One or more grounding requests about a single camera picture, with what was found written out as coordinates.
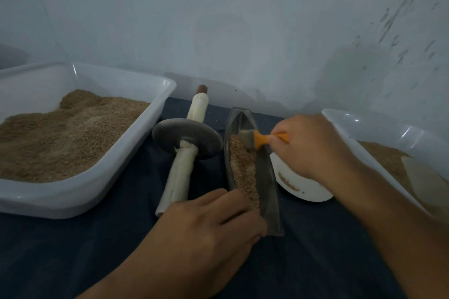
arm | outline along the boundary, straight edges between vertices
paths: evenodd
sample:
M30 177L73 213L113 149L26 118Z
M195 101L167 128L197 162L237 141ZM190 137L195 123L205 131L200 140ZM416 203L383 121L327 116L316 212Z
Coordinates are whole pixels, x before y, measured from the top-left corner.
M173 203L137 249L78 298L209 298L266 233L265 220L239 190Z
M292 170L316 180L365 226L409 299L449 298L449 235L376 171L360 162L322 116L296 116L270 146Z

brush bristles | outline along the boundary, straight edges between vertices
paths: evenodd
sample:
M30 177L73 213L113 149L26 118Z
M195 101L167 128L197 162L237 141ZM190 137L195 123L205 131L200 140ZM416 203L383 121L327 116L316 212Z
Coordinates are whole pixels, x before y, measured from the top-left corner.
M255 149L254 130L240 130L237 135L246 149Z

table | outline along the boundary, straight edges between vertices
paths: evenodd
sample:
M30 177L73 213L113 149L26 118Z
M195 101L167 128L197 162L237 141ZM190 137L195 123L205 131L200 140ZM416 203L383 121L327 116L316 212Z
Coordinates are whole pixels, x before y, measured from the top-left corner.
M187 116L190 101L169 98L161 119ZM205 124L224 135L230 109L209 106ZM262 133L278 117L255 114ZM173 156L151 135L96 207L71 219L0 214L0 297L73 298L139 245ZM196 161L189 198L226 187L223 154ZM217 298L403 298L362 225L335 199L309 203L280 189L283 238L266 237Z

white wall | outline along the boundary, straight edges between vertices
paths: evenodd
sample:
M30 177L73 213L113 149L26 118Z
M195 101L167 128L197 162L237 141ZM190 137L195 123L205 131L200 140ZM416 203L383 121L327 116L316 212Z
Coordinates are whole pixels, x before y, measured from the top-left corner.
M0 0L0 69L64 59L41 0Z
M449 138L448 0L43 0L70 59L273 115L391 115Z

left hand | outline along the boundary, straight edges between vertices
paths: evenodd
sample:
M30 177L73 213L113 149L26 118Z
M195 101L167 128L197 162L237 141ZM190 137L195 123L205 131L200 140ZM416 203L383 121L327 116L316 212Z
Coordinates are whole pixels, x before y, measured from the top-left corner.
M209 298L266 233L265 220L239 190L173 203L137 249L80 298Z

